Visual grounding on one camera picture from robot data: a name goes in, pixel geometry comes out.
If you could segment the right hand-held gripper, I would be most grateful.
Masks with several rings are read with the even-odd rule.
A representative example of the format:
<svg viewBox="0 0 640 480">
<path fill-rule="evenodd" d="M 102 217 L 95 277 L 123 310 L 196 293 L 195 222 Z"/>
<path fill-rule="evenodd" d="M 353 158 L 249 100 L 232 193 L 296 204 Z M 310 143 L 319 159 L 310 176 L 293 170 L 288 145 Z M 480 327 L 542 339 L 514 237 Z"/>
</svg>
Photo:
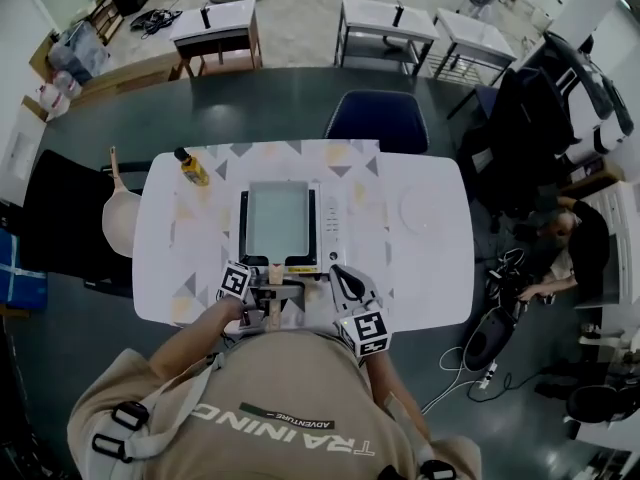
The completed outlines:
<svg viewBox="0 0 640 480">
<path fill-rule="evenodd" d="M 338 311 L 334 324 L 354 356 L 386 351 L 391 343 L 388 310 L 374 281 L 353 267 L 339 265 L 330 268 L 329 280 Z"/>
</svg>

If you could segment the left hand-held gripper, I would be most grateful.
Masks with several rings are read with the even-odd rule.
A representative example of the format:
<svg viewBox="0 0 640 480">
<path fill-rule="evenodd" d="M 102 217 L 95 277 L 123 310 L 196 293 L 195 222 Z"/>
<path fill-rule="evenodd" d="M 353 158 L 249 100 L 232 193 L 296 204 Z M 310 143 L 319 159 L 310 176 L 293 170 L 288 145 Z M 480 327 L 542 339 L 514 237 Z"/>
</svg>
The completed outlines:
<svg viewBox="0 0 640 480">
<path fill-rule="evenodd" d="M 226 331 L 264 331 L 267 303 L 261 300 L 286 300 L 283 307 L 283 327 L 303 328 L 305 312 L 292 299 L 304 297 L 304 284 L 265 285 L 266 271 L 227 261 L 222 269 L 222 278 L 217 298 L 231 297 L 243 303 L 239 320 L 230 322 Z"/>
</svg>

